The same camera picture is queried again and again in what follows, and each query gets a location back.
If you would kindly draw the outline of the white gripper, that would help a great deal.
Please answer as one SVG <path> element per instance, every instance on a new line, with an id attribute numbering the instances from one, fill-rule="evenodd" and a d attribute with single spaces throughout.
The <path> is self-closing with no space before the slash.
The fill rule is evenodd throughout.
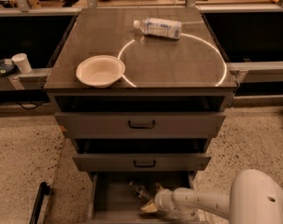
<path id="1" fill-rule="evenodd" d="M 141 207 L 141 210 L 148 214 L 157 213 L 158 209 L 165 212 L 175 212 L 177 210 L 177 205 L 174 201 L 175 193 L 170 189 L 164 189 L 163 185 L 159 182 L 155 182 L 154 186 L 157 191 L 154 197 L 154 203 L 148 202 Z"/>

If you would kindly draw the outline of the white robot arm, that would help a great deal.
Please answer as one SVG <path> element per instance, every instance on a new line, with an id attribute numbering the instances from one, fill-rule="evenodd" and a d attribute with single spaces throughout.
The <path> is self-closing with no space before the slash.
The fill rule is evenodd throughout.
<path id="1" fill-rule="evenodd" d="M 229 224 L 283 224 L 283 189 L 259 170 L 240 172 L 229 195 L 158 187 L 155 197 L 141 208 L 143 212 L 186 216 L 192 209 L 200 209 L 227 219 Z"/>

